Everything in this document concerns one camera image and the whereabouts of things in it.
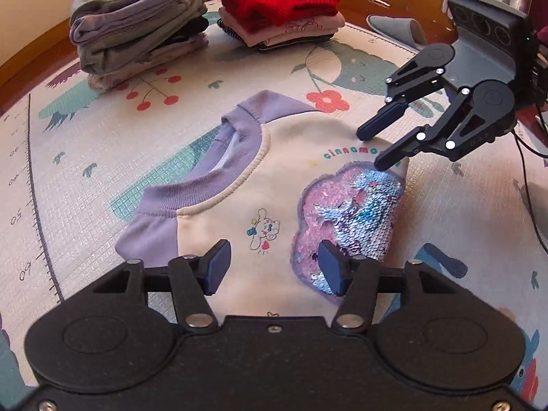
red flower print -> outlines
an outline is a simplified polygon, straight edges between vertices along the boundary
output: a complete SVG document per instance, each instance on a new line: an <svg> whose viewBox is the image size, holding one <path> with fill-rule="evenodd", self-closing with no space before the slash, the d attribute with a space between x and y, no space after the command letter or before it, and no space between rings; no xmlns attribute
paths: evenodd
<svg viewBox="0 0 548 411"><path fill-rule="evenodd" d="M347 111L350 108L348 102L344 101L342 95L333 90L323 92L309 92L306 98L316 105L316 108L324 113L333 113L340 109Z"/></svg>

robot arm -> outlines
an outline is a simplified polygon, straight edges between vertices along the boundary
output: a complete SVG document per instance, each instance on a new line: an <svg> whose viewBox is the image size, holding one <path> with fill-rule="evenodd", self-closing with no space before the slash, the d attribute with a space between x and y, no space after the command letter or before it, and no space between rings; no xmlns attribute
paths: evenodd
<svg viewBox="0 0 548 411"><path fill-rule="evenodd" d="M40 387L17 411L536 411L509 389L520 328L419 260L388 268L321 242L318 262L343 297L331 326L234 315L219 325L204 296L230 260L226 240L168 267L130 260L59 304L26 336ZM177 323L149 309L153 291L171 292ZM388 292L401 308L373 323Z"/></svg>
<svg viewBox="0 0 548 411"><path fill-rule="evenodd" d="M357 130L370 140L411 102L445 89L450 106L433 125L417 126L375 160L387 170L403 157L435 153L456 161L509 133L516 109L544 104L548 67L528 17L496 0L448 0L459 39L427 46L386 79L386 105Z"/></svg>

black cable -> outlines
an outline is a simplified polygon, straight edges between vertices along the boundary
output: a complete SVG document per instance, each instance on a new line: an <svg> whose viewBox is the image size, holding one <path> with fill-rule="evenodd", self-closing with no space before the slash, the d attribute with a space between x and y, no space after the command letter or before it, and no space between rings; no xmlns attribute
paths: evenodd
<svg viewBox="0 0 548 411"><path fill-rule="evenodd" d="M520 142L523 144L523 141L517 136L515 131L512 130L512 133L514 135L514 139L516 140L516 147L518 151L520 152L520 156L521 156L521 164L523 167L523 180L525 182L525 194L527 195L527 204L529 206L529 212L531 213L531 220L533 222L533 227L535 229L536 237L539 240L540 245L542 246L544 252L546 252L546 255L548 255L548 248L546 247L542 237L540 236L539 229L536 226L535 215L533 214L533 206L531 204L531 195L529 193L529 185L527 184L527 170L525 170L525 156L523 155L523 151L520 146Z"/></svg>
<svg viewBox="0 0 548 411"><path fill-rule="evenodd" d="M543 114L540 112L540 106L538 106L537 104L535 104L535 106L536 106L536 112L539 113L540 125L542 126L544 133L546 134L546 137L548 138L548 129L546 128L546 122L544 122Z"/></svg>
<svg viewBox="0 0 548 411"><path fill-rule="evenodd" d="M537 150L532 149L525 142L523 142L523 140L516 134L516 131L512 130L512 134L514 135L514 138L517 141L520 141L520 144L523 145L525 148L527 148L531 153L536 154L538 157L548 159L548 154L542 154L542 153L539 153Z"/></svg>

embroidered cartoon character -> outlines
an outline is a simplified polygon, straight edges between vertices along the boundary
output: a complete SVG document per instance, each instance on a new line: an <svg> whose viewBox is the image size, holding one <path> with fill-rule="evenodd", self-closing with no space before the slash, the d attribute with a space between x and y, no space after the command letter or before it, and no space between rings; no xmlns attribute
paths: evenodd
<svg viewBox="0 0 548 411"><path fill-rule="evenodd" d="M273 221L267 217L265 209L260 209L259 218L253 218L251 224L253 227L247 230L248 236L253 237L249 248L251 250L258 250L259 253L262 252L264 255L270 249L269 241L275 240L278 236L279 221Z"/></svg>

sequin patch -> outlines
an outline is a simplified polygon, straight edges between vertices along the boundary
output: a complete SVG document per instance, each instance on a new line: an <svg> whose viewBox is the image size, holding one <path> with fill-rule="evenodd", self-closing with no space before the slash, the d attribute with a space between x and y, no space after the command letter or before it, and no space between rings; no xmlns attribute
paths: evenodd
<svg viewBox="0 0 548 411"><path fill-rule="evenodd" d="M291 253L295 274L332 294L318 265L318 245L324 239L346 255L382 261L403 192L400 178L374 170L369 162L347 164L335 175L312 182L298 206L299 228Z"/></svg>

